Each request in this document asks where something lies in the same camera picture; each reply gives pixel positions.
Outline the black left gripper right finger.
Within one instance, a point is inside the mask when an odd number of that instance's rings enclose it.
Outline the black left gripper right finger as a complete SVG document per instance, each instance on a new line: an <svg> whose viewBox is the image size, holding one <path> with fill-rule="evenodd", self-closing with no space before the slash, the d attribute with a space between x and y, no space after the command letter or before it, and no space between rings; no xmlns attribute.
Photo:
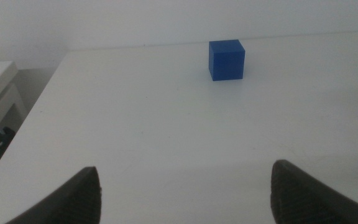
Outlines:
<svg viewBox="0 0 358 224"><path fill-rule="evenodd" d="M358 203L287 160L272 167L270 207L276 223L358 224Z"/></svg>

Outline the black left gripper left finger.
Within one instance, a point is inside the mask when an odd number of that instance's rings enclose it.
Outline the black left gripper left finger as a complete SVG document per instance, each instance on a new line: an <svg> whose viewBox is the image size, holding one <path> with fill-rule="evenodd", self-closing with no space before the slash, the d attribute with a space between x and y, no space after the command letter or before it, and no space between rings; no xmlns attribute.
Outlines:
<svg viewBox="0 0 358 224"><path fill-rule="evenodd" d="M39 203L15 217L18 224L98 224L101 186L95 167L85 167Z"/></svg>

